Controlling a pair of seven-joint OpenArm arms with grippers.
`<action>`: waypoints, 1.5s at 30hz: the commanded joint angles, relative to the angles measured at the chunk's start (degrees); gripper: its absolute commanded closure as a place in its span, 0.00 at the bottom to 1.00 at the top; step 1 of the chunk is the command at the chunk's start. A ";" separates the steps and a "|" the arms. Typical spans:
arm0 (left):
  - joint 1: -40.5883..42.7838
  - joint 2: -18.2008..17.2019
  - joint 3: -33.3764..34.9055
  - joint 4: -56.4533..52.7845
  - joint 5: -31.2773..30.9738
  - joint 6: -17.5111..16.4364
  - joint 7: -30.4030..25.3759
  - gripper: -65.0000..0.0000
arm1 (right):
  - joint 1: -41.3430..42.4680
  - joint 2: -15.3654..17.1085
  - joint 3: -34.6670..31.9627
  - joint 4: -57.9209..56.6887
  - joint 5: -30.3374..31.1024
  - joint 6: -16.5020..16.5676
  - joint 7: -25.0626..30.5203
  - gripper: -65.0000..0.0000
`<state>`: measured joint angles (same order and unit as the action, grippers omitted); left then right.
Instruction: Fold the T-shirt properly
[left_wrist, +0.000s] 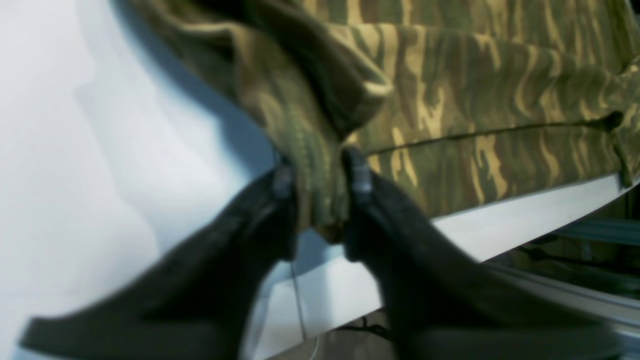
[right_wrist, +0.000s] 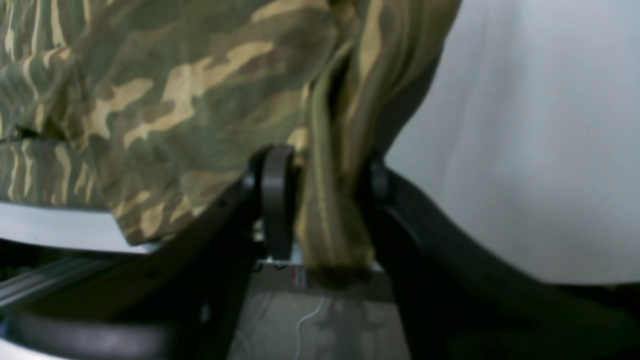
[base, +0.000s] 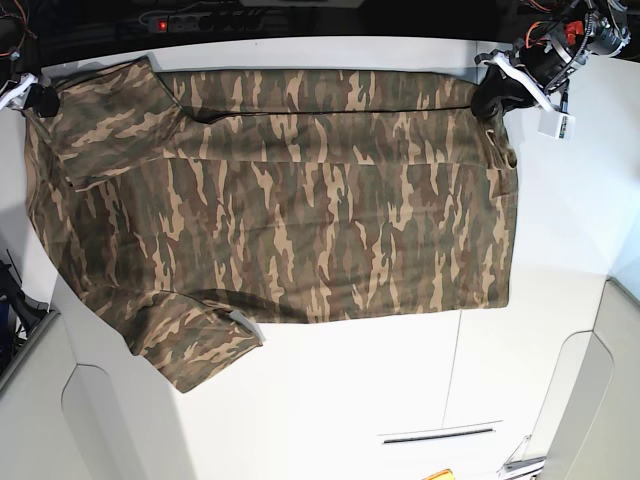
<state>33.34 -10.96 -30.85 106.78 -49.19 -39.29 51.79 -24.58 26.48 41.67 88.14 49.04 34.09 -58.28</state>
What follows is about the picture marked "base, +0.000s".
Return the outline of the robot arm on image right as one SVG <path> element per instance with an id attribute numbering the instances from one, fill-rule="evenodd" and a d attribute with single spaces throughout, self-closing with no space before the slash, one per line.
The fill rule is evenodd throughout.
<path id="1" fill-rule="evenodd" d="M 566 117 L 564 104 L 549 96 L 568 92 L 569 76 L 589 55 L 609 56 L 629 36 L 614 24 L 616 10 L 605 1 L 566 1 L 534 38 L 519 39 L 508 51 L 476 56 L 487 69 L 480 84 L 431 71 L 350 69 L 163 70 L 147 54 L 128 62 L 38 79 L 15 110 L 53 119 L 72 104 L 70 91 L 86 87 L 91 108 L 142 113 L 173 108 L 202 124 L 235 117 L 338 117 L 362 120 L 400 114 L 472 116 L 479 124 L 498 122 L 515 109 L 539 107 L 551 118 Z"/>

